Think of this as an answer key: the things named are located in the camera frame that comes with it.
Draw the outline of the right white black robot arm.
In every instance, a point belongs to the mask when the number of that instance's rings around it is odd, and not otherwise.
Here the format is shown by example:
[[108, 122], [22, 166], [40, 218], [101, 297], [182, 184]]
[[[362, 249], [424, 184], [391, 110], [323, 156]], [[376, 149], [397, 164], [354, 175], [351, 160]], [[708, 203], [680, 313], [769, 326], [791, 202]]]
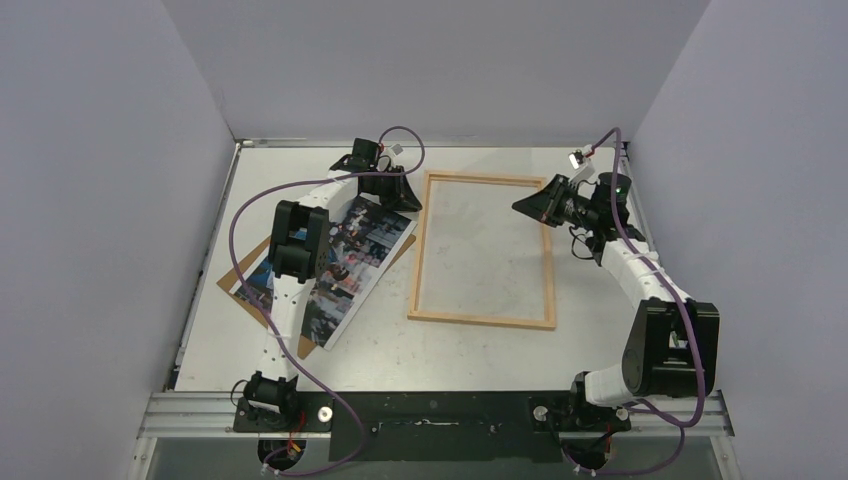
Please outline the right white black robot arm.
[[619, 283], [635, 310], [620, 360], [576, 375], [565, 402], [568, 421], [588, 429], [637, 405], [687, 429], [700, 421], [714, 388], [720, 313], [677, 286], [630, 224], [631, 186], [628, 176], [605, 172], [585, 197], [579, 182], [558, 175], [512, 208], [549, 227], [585, 230], [592, 260]]

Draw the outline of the printed colour photo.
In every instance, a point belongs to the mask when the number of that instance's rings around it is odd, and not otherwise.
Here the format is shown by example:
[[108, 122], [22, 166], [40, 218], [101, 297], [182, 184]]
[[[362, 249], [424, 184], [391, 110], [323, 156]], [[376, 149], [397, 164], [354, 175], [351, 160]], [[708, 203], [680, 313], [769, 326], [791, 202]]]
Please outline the printed colour photo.
[[361, 196], [331, 222], [328, 269], [316, 279], [302, 322], [302, 358], [316, 347], [334, 346], [381, 276], [414, 240], [415, 227], [415, 221]]

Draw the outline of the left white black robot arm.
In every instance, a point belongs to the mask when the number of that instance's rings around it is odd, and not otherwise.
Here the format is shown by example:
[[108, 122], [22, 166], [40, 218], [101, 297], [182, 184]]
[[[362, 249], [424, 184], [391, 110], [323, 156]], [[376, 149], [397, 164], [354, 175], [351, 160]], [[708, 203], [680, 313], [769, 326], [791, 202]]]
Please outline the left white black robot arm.
[[232, 218], [230, 236], [241, 215], [256, 201], [288, 189], [309, 190], [295, 200], [276, 204], [265, 256], [272, 296], [270, 307], [260, 312], [277, 343], [282, 374], [271, 379], [256, 372], [243, 391], [248, 411], [273, 430], [295, 427], [308, 417], [298, 392], [298, 381], [307, 372], [294, 355], [310, 294], [324, 275], [344, 281], [351, 273], [336, 245], [334, 225], [363, 200], [400, 217], [422, 208], [409, 184], [409, 170], [397, 162], [402, 151], [398, 144], [357, 138], [351, 151], [335, 161], [323, 177], [261, 191]]

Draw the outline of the front aluminium black mounting rail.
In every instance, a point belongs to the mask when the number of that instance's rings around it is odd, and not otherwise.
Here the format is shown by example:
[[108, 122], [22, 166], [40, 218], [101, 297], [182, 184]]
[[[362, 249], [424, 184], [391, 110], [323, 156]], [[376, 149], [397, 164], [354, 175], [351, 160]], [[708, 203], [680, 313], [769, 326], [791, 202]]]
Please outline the front aluminium black mounting rail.
[[723, 397], [684, 431], [641, 408], [586, 408], [554, 391], [303, 392], [288, 422], [237, 393], [166, 392], [148, 402], [132, 479], [451, 476], [738, 479]]

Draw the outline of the light wooden picture frame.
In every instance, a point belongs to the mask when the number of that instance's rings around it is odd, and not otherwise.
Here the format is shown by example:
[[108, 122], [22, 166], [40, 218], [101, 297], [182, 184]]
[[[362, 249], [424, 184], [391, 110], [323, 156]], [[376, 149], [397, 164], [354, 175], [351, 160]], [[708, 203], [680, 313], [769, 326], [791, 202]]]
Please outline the light wooden picture frame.
[[424, 270], [424, 254], [427, 246], [427, 234], [429, 219], [432, 208], [430, 201], [434, 198], [432, 193], [435, 182], [454, 182], [463, 184], [486, 184], [496, 186], [510, 186], [534, 188], [540, 191], [545, 186], [542, 177], [526, 175], [507, 175], [491, 173], [463, 173], [456, 171], [428, 170], [424, 174], [424, 201], [419, 214], [419, 232], [417, 233], [417, 251], [415, 261], [411, 268], [411, 291], [409, 297], [407, 318], [417, 321], [430, 321], [451, 324], [504, 327], [530, 330], [553, 331], [557, 327], [556, 305], [555, 305], [555, 281], [552, 254], [552, 242], [550, 234], [545, 226], [539, 225], [541, 233], [542, 260], [543, 260], [543, 307], [544, 316], [542, 320], [531, 320], [526, 318], [484, 316], [459, 313], [425, 311], [419, 308], [421, 286]]

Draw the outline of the clear transparent plastic sheet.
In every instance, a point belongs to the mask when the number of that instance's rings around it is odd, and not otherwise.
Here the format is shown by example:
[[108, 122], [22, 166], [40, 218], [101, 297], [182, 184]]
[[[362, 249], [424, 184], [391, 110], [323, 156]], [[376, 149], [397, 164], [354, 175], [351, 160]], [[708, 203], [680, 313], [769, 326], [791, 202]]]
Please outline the clear transparent plastic sheet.
[[541, 224], [511, 208], [536, 192], [433, 184], [421, 310], [543, 319]]

